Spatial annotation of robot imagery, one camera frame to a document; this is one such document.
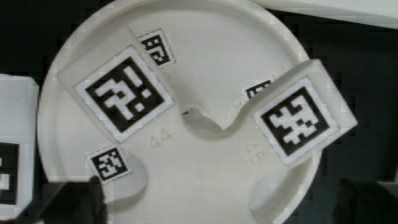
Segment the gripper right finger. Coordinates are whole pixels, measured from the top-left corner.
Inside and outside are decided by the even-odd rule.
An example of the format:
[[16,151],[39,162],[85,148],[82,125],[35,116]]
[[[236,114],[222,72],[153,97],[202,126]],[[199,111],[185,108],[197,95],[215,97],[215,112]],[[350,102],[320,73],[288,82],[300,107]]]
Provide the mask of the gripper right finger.
[[398,182],[339,181],[334,224],[398,224]]

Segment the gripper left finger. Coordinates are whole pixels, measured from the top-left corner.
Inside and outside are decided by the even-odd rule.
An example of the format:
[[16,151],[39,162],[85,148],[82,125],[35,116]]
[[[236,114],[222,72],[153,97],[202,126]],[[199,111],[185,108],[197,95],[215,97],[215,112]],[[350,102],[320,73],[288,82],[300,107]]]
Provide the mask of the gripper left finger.
[[10,224],[108,224],[99,178],[50,182]]

